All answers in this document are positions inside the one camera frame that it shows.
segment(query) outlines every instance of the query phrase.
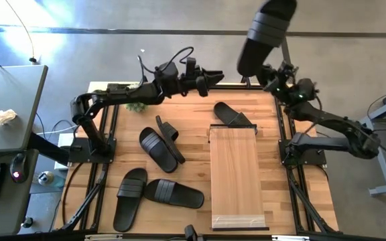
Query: computer mouse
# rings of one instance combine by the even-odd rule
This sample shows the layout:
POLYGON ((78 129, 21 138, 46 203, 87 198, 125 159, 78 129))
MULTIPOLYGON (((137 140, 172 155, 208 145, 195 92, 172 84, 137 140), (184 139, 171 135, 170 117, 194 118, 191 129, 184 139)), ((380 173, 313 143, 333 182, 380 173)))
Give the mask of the computer mouse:
POLYGON ((11 178, 15 183, 23 183, 27 179, 27 160, 26 155, 18 153, 10 163, 11 178))

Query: wooden board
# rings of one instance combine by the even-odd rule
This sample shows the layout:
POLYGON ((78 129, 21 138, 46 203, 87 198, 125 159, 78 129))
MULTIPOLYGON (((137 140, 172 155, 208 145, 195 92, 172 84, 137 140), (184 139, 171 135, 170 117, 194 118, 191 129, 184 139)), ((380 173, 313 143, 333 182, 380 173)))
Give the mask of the wooden board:
POLYGON ((213 230, 264 230, 254 129, 211 128, 213 230))
MULTIPOLYGON (((90 90, 105 89, 107 82, 93 82, 90 90)), ((261 197, 266 225, 270 231, 217 232, 217 234, 293 234, 294 222, 292 205, 288 191, 285 169, 280 165, 277 140, 279 128, 272 95, 260 90, 211 90, 206 98, 199 97, 191 91, 187 97, 180 95, 166 99, 163 104, 149 106, 144 113, 129 112, 121 107, 115 137, 117 150, 115 160, 109 169, 105 188, 99 232, 112 233, 117 190, 124 175, 133 168, 146 168, 149 181, 157 178, 171 179, 181 184, 199 189, 205 195, 204 205, 197 210, 179 208, 151 202, 141 201, 132 233, 147 234, 183 234, 184 227, 194 225, 202 234, 216 233, 211 230, 211 184, 210 184, 210 145, 208 132, 210 124, 221 123, 213 114, 212 108, 219 101, 226 102, 233 109, 243 112, 252 123, 257 124, 259 132, 256 136, 257 156, 259 159, 259 178, 261 197), (152 127, 159 133, 155 116, 168 121, 178 129, 180 136, 176 145, 185 156, 186 162, 171 173, 164 173, 139 145, 139 133, 145 127, 152 127)), ((111 120, 109 111, 107 130, 111 120)), ((95 119, 99 124, 101 114, 95 119)), ((296 122, 298 131, 304 131, 310 123, 296 122)), ((317 167, 305 166, 306 183, 311 202, 327 223, 337 230, 336 217, 326 176, 317 167)), ((82 203, 87 187, 90 164, 84 164, 72 179, 66 199, 66 219, 73 215, 82 203)), ((95 201, 89 212, 88 226, 94 214, 95 201)), ((62 227, 62 209, 58 210, 55 228, 62 227)), ((300 205, 302 222, 306 226, 305 211, 300 205)))

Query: black slide sandal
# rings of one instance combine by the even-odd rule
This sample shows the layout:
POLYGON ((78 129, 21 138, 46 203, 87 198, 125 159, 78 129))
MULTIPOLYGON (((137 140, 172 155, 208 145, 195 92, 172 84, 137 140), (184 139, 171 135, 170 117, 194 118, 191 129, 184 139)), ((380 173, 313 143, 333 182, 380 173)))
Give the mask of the black slide sandal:
POLYGON ((146 183, 147 171, 142 168, 130 170, 123 178, 117 193, 117 208, 113 222, 116 231, 126 232, 131 229, 146 183))
POLYGON ((148 183, 144 197, 154 202, 185 208, 200 208, 205 200, 201 191, 166 179, 156 179, 148 183))
POLYGON ((157 122, 157 126, 159 127, 160 132, 164 136, 166 145, 169 147, 169 150, 172 152, 175 159, 181 164, 186 162, 186 159, 174 143, 174 141, 178 138, 178 131, 170 123, 165 122, 162 124, 160 116, 156 116, 155 121, 157 122))
POLYGON ((214 105, 214 114, 226 125, 252 125, 251 121, 242 112, 236 112, 224 102, 218 102, 214 105))
POLYGON ((150 127, 146 127, 139 134, 139 143, 146 153, 166 173, 177 169, 178 163, 165 141, 150 127))

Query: wooden table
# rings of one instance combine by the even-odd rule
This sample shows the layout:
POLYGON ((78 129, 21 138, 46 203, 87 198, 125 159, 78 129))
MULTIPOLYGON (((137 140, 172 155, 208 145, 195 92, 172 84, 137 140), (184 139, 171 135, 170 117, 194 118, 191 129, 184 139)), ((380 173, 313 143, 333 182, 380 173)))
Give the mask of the wooden table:
MULTIPOLYGON (((108 82, 91 82, 89 92, 106 89, 108 82)), ((106 133, 109 131, 112 110, 109 110, 106 133)), ((101 116, 94 121, 99 125, 101 116)), ((304 131, 308 122, 296 122, 297 131, 304 131)), ((277 141, 279 127, 275 103, 272 95, 260 90, 211 90, 209 96, 202 98, 196 91, 187 97, 181 95, 166 99, 163 104, 148 106, 143 113, 129 112, 123 106, 119 109, 119 118, 115 131, 117 150, 115 160, 110 165, 107 185, 102 206, 100 233, 114 233, 113 219, 117 203, 116 194, 125 174, 136 167, 145 168, 148 182, 165 178, 199 189, 205 195, 204 205, 195 210, 155 203, 142 199, 135 223, 130 233, 138 234, 183 234, 184 227, 192 224, 201 234, 294 234, 292 205, 288 191, 285 168, 280 164, 277 141), (211 193, 210 193, 210 145, 208 134, 210 124, 221 123, 213 113, 213 106, 224 101, 258 126, 257 154, 259 158, 259 177, 266 225, 270 231, 213 232, 211 231, 211 193), (151 127, 159 133, 155 116, 168 121, 180 136, 176 145, 185 156, 186 162, 179 165, 173 173, 164 173, 139 145, 139 133, 145 127, 151 127)), ((66 198, 66 219, 82 203, 90 173, 89 164, 84 164, 72 179, 66 198)), ((323 171, 315 166, 305 166, 306 183, 312 204, 327 223, 338 229, 336 216, 328 182, 323 171)), ((95 201, 90 205, 88 225, 94 214, 95 201)), ((302 223, 306 227, 303 205, 299 205, 302 223)), ((62 209, 59 208, 55 228, 62 226, 62 209)))

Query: concrete floor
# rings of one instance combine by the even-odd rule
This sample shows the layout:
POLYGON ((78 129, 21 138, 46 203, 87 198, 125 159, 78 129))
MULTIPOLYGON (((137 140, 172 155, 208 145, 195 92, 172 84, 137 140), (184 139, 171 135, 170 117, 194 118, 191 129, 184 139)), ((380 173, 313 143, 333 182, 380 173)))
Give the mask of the concrete floor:
MULTIPOLYGON (((26 25, 91 30, 248 30, 262 2, 10 1, 26 25)), ((17 25, 18 20, 5 2, 0 1, 0 25, 13 24, 17 25)), ((302 0, 290 31, 386 33, 386 0, 302 0)), ((226 82, 238 82, 236 61, 245 39, 233 35, 55 33, 34 33, 32 38, 40 62, 49 66, 39 107, 47 131, 58 120, 70 119, 69 101, 86 91, 90 81, 138 80, 136 55, 141 50, 145 50, 145 64, 154 66, 165 62, 180 48, 194 46, 193 56, 200 65, 224 70, 226 82)), ((360 119, 374 99, 386 94, 386 38, 289 37, 287 42, 293 64, 300 66, 298 77, 309 77, 318 83, 324 110, 360 119)), ((0 33, 0 64, 29 64, 30 56, 30 45, 22 29, 9 28, 0 33)), ((267 61, 278 65, 282 61, 280 50, 274 50, 267 61)), ((367 190, 385 183, 377 161, 356 159, 346 153, 326 155, 340 230, 386 238, 386 195, 370 197, 367 190)), ((49 169, 52 166, 49 163, 40 161, 39 167, 49 169)), ((54 201, 48 202, 49 212, 53 212, 54 205, 54 201)))

